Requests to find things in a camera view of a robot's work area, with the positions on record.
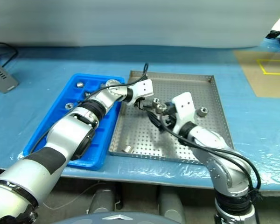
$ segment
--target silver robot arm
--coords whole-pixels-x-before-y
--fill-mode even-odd
[[[170,127],[173,133],[202,147],[237,153],[226,144],[220,134],[195,124],[196,111],[189,92],[174,97],[169,104],[160,105],[158,100],[155,99],[153,106],[156,108],[156,112],[173,118],[174,122],[171,122]],[[216,224],[257,224],[255,209],[249,196],[249,183],[245,173],[237,165],[224,158],[198,148],[191,149],[194,156],[210,172],[216,192]],[[227,155],[250,173],[251,169],[247,162],[234,155],[224,155]]]
[[[120,84],[109,80],[105,85]],[[90,146],[100,120],[115,101],[133,105],[153,95],[150,79],[131,86],[110,87],[57,121],[47,135],[45,146],[16,162],[0,175],[0,223],[33,223],[35,209],[51,192],[70,160],[80,158]]]

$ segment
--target gray metal device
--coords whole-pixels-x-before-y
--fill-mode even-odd
[[[141,72],[131,71],[129,82],[140,76]],[[164,72],[149,72],[148,76],[154,83],[154,96],[147,101],[158,98],[167,102],[183,92],[190,92],[195,108],[203,106],[209,111],[204,118],[196,115],[196,123],[220,133],[227,145],[233,148],[213,76]],[[168,133],[160,135],[143,111],[127,105],[122,105],[120,109],[109,152],[118,156],[202,164],[191,148],[179,144]]]
[[[0,66],[0,91],[7,93],[19,83]]]

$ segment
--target metal nut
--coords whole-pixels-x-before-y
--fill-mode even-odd
[[[208,114],[209,110],[206,107],[200,107],[199,110],[197,110],[197,115],[201,118],[204,118]]]
[[[133,147],[131,146],[126,146],[125,149],[122,150],[125,153],[133,153]]]
[[[154,98],[152,101],[152,106],[156,108],[158,104],[160,104],[160,100],[158,98]]]
[[[85,92],[85,93],[84,93],[85,98],[89,97],[89,95],[90,95],[89,92]]]
[[[78,87],[78,88],[83,88],[83,87],[84,87],[84,83],[78,82],[78,83],[77,83],[77,87]]]
[[[71,110],[71,109],[73,109],[73,107],[74,107],[74,104],[73,104],[73,103],[67,103],[67,104],[65,105],[65,109],[67,109],[67,110]]]
[[[163,105],[163,104],[158,104],[156,109],[155,109],[155,112],[156,113],[163,113],[165,110],[166,110],[166,106]]]

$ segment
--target yellow tape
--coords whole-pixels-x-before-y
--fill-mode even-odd
[[[256,59],[256,62],[260,66],[261,70],[263,71],[264,75],[280,75],[280,72],[267,72],[266,69],[261,64],[261,61],[272,61],[272,62],[280,62],[280,60],[276,59]]]

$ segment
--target blue plastic sheet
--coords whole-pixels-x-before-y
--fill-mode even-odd
[[[265,40],[245,50],[280,52]],[[21,48],[6,69],[20,85],[0,93],[0,168],[17,161],[53,102],[75,73],[120,76],[130,70],[214,75],[235,148],[257,167],[262,190],[280,190],[280,98],[254,95],[231,49],[163,46]],[[207,169],[169,161],[107,155],[102,168],[66,168],[64,176],[212,187]]]

